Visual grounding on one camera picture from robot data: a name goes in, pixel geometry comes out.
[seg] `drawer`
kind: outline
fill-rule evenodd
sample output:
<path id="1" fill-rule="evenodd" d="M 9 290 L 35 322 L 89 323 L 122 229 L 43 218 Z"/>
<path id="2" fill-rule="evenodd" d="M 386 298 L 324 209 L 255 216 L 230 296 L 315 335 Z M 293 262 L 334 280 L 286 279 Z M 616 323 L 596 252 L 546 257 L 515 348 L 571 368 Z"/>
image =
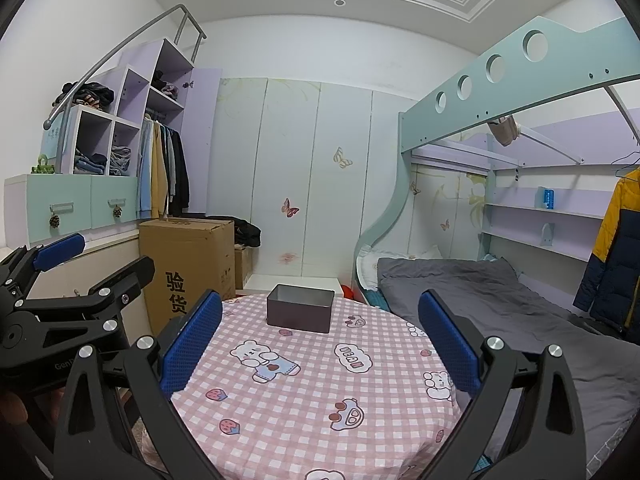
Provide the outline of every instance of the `drawer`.
<path id="1" fill-rule="evenodd" d="M 91 228 L 90 175 L 30 174 L 27 177 L 29 241 L 68 235 Z M 52 228 L 52 213 L 60 225 Z"/>
<path id="2" fill-rule="evenodd" d="M 91 176 L 91 227 L 131 222 L 136 219 L 138 179 L 135 176 Z M 119 206 L 120 218 L 113 215 Z"/>

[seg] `blue gripper pad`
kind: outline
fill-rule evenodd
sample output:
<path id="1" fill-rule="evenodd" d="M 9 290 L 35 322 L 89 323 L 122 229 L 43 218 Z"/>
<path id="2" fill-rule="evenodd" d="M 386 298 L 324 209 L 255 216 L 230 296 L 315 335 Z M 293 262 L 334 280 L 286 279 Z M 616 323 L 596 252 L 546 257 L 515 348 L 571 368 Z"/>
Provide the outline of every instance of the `blue gripper pad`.
<path id="1" fill-rule="evenodd" d="M 482 383 L 478 357 L 436 299 L 424 292 L 418 303 L 418 317 L 456 388 L 475 397 Z"/>
<path id="2" fill-rule="evenodd" d="M 84 237 L 76 233 L 42 248 L 33 260 L 33 268 L 46 272 L 82 254 L 82 251 L 84 251 Z"/>
<path id="3" fill-rule="evenodd" d="M 216 292 L 194 308 L 196 312 L 190 314 L 162 360 L 160 389 L 167 398 L 187 385 L 222 320 L 222 300 Z"/>

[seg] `open cabinet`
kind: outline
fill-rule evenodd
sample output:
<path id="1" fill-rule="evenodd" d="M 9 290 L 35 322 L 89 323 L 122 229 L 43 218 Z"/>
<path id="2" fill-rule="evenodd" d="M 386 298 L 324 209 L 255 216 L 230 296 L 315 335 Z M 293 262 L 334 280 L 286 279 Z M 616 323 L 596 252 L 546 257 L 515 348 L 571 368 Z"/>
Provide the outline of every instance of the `open cabinet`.
<path id="1" fill-rule="evenodd" d="M 177 88 L 177 98 L 152 85 L 154 73 Z M 11 248 L 45 242 L 69 232 L 99 238 L 133 230 L 138 219 L 140 141 L 146 112 L 180 133 L 190 180 L 191 212 L 204 212 L 207 201 L 210 142 L 222 70 L 194 68 L 168 38 L 124 50 L 119 64 L 91 78 L 114 92 L 104 111 L 72 107 L 65 136 L 62 175 L 24 174 L 4 183 L 4 224 Z M 62 114 L 44 132 L 42 153 L 55 156 Z M 129 165 L 114 175 L 111 155 L 128 148 Z M 78 152 L 103 155 L 99 174 L 76 164 Z"/>

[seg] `metal handrail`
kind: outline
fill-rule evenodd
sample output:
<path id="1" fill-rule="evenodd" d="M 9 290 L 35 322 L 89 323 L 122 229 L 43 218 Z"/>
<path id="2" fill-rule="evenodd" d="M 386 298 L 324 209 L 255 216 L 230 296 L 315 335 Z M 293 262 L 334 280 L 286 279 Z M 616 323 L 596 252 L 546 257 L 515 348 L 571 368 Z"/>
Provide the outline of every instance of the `metal handrail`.
<path id="1" fill-rule="evenodd" d="M 62 108 L 65 109 L 62 115 L 62 122 L 60 124 L 60 134 L 58 135 L 58 146 L 56 149 L 56 165 L 55 165 L 56 173 L 61 173 L 62 153 L 65 147 L 66 127 L 69 122 L 69 115 L 71 114 L 72 98 L 76 94 L 78 89 L 84 83 L 86 83 L 89 80 L 89 78 L 92 75 L 94 75 L 102 65 L 104 65 L 108 60 L 110 60 L 111 57 L 114 56 L 114 54 L 116 54 L 121 49 L 123 49 L 124 46 L 129 44 L 132 40 L 134 40 L 140 34 L 145 32 L 148 28 L 152 27 L 157 22 L 159 22 L 160 20 L 167 17 L 169 14 L 171 14 L 172 12 L 175 12 L 178 9 L 181 9 L 184 12 L 184 17 L 182 18 L 182 21 L 180 22 L 180 26 L 178 27 L 178 32 L 175 35 L 174 43 L 178 44 L 178 41 L 180 41 L 180 36 L 182 35 L 182 31 L 184 30 L 184 26 L 187 23 L 187 19 L 190 20 L 190 22 L 193 24 L 193 26 L 196 28 L 196 30 L 199 33 L 198 41 L 196 41 L 196 45 L 193 48 L 193 54 L 191 55 L 191 62 L 194 62 L 196 60 L 196 56 L 198 55 L 198 49 L 200 48 L 200 44 L 202 43 L 202 40 L 207 39 L 207 35 L 204 33 L 204 30 L 202 30 L 202 28 L 200 27 L 198 22 L 195 20 L 193 15 L 189 12 L 189 9 L 187 9 L 187 7 L 185 7 L 183 4 L 178 4 L 175 7 L 172 7 L 171 9 L 169 9 L 168 11 L 163 12 L 158 17 L 152 19 L 146 25 L 144 25 L 143 27 L 140 27 L 136 32 L 134 32 L 129 37 L 121 41 L 116 47 L 111 49 L 108 52 L 108 54 L 106 54 L 100 61 L 98 61 L 98 63 L 93 65 L 89 69 L 89 71 L 80 78 L 80 81 L 78 81 L 75 85 L 71 87 L 71 90 L 69 90 L 69 92 L 66 93 L 62 101 L 60 101 L 60 103 L 51 111 L 51 113 L 49 114 L 49 117 L 47 118 L 46 121 L 44 121 L 44 124 L 42 125 L 45 130 L 49 130 L 51 128 L 51 125 L 53 124 L 53 121 L 62 111 Z"/>

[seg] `red butterfly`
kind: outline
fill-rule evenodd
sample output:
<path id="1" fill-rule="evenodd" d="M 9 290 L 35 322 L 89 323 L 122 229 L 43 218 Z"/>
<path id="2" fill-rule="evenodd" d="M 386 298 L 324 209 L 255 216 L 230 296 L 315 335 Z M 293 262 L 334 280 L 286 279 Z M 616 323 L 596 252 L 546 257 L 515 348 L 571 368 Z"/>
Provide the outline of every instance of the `red butterfly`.
<path id="1" fill-rule="evenodd" d="M 284 201 L 284 206 L 282 206 L 282 212 L 286 213 L 287 218 L 291 218 L 293 215 L 295 215 L 298 211 L 300 211 L 300 208 L 297 207 L 291 207 L 291 204 L 289 202 L 289 199 L 285 199 Z"/>

